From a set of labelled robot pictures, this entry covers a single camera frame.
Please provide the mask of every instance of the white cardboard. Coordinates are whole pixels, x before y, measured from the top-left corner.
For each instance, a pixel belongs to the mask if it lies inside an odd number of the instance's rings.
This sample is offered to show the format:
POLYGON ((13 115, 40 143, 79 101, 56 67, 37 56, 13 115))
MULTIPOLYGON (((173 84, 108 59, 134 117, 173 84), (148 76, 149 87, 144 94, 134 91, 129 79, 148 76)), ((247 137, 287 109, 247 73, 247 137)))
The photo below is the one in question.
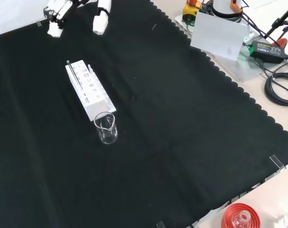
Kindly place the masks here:
POLYGON ((247 35, 246 25, 198 12, 190 45, 235 61, 247 35))

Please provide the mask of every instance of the black cloth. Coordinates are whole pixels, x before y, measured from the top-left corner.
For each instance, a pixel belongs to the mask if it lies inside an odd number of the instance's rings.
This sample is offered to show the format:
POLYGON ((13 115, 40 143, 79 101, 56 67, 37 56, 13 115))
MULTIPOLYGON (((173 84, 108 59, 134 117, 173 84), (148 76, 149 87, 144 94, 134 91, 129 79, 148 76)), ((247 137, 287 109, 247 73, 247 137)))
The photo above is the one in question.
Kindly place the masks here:
POLYGON ((288 163, 288 133, 148 0, 0 36, 0 228, 184 228, 288 163), (99 141, 67 76, 90 64, 117 108, 99 141))

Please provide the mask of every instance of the white cylinder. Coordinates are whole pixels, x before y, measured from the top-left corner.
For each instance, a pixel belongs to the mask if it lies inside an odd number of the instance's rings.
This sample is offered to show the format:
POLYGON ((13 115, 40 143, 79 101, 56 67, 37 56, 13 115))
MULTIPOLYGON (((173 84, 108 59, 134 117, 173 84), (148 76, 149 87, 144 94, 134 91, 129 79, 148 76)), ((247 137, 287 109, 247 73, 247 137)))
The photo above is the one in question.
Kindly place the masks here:
MULTIPOLYGON (((214 9, 223 14, 234 14, 230 8, 231 0, 214 0, 214 9)), ((237 0, 237 5, 241 8, 242 0, 237 0)))

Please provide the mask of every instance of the black cable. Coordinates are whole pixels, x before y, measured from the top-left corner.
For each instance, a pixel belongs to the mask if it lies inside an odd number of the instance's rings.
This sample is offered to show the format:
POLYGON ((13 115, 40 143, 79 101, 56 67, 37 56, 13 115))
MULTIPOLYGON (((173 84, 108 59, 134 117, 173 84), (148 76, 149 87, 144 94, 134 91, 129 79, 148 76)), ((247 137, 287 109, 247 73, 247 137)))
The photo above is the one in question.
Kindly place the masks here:
MULTIPOLYGON (((251 27, 253 27, 255 30, 257 30, 261 36, 263 36, 261 33, 263 33, 264 35, 266 35, 266 33, 264 31, 262 31, 261 29, 258 28, 258 26, 253 22, 253 20, 246 14, 243 12, 243 15, 245 15, 248 19, 246 19, 245 17, 242 17, 248 24, 250 24, 251 27)), ((278 44, 277 41, 275 41, 272 37, 269 37, 269 39, 271 39, 276 45, 278 45, 279 47, 281 46, 280 44, 278 44)))
POLYGON ((245 3, 246 7, 249 7, 249 5, 244 0, 243 0, 243 2, 245 3))
POLYGON ((281 65, 280 67, 278 67, 270 76, 266 73, 266 71, 269 71, 269 72, 271 72, 271 71, 268 70, 267 68, 265 68, 263 66, 263 64, 259 63, 257 60, 256 60, 256 62, 259 64, 261 69, 264 71, 264 73, 268 77, 266 80, 265 86, 264 86, 265 95, 268 97, 269 100, 271 100, 275 104, 278 104, 281 106, 288 106, 288 100, 279 97, 272 87, 272 83, 274 83, 274 84, 280 86, 281 88, 285 89, 288 92, 288 89, 286 87, 280 85, 279 83, 277 83, 275 81, 276 79, 279 79, 279 78, 288 80, 288 72, 287 73, 277 73, 277 71, 279 71, 282 67, 288 65, 288 62, 281 65))

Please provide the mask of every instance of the red cap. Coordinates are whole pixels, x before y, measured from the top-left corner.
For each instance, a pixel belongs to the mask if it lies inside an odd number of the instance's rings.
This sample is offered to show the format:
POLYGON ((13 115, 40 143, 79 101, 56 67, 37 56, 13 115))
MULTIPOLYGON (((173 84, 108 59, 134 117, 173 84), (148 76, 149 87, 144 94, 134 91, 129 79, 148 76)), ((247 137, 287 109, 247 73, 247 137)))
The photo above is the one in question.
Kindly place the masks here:
POLYGON ((197 0, 189 0, 190 5, 196 5, 197 0))

